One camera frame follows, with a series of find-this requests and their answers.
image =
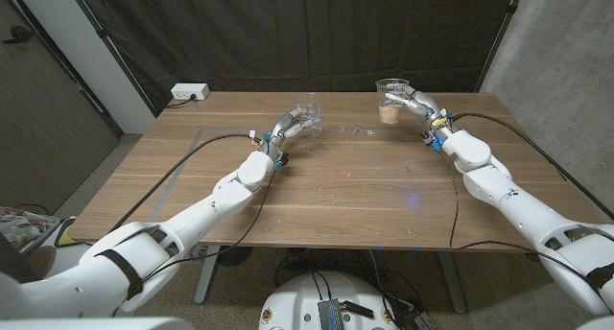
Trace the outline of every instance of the electrical outlet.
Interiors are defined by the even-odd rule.
[[[190,100],[190,96],[196,95],[197,100],[204,100],[209,95],[207,83],[177,83],[171,89],[175,100]]]

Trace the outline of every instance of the gray wall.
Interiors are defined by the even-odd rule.
[[[520,0],[481,91],[614,210],[614,0]]]
[[[75,0],[23,0],[125,133],[155,117]]]

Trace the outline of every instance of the table leg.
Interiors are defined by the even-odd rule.
[[[217,253],[219,251],[220,247],[209,246],[207,247],[206,254]],[[213,281],[213,270],[215,269],[215,263],[217,260],[218,256],[214,255],[212,257],[204,258],[204,261],[202,261],[201,277],[199,278],[199,284],[196,287],[196,293],[194,295],[194,301],[196,301],[196,303],[203,303],[209,294],[209,287]]]
[[[448,293],[452,300],[452,306],[454,311],[458,314],[467,312],[467,305],[464,302],[464,296],[462,295],[461,281],[459,280],[459,272],[457,266],[454,263],[454,256],[452,252],[440,251],[437,253],[439,263],[441,265],[441,271],[445,278],[445,284],[448,287]]]

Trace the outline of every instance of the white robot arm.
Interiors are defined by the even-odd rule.
[[[261,151],[214,187],[213,193],[163,223],[131,223],[110,232],[79,265],[48,279],[18,284],[0,273],[0,318],[107,317],[118,308],[136,310],[175,275],[178,264],[214,225],[241,212],[265,178],[287,162],[284,139],[314,124],[300,122],[300,109],[283,115]]]
[[[403,97],[386,96],[425,125],[425,143],[456,156],[455,166],[469,193],[501,211],[535,250],[584,276],[540,256],[548,273],[580,306],[595,315],[614,311],[614,225],[564,218],[516,185],[485,142],[465,130],[454,130],[445,109],[439,109],[432,98],[409,86],[404,93]]]

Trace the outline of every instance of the clear plastic cup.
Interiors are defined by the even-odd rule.
[[[307,120],[322,119],[322,96],[317,93],[303,93],[296,97],[295,105],[297,108],[307,109],[306,115],[298,117],[300,123]],[[311,127],[304,129],[303,133],[309,137],[318,137],[322,134],[322,122],[315,123]]]
[[[377,97],[380,101],[380,121],[384,124],[396,124],[399,122],[401,108],[403,106],[390,104],[386,99],[386,93],[403,96],[403,87],[410,82],[401,79],[384,79],[375,83]]]

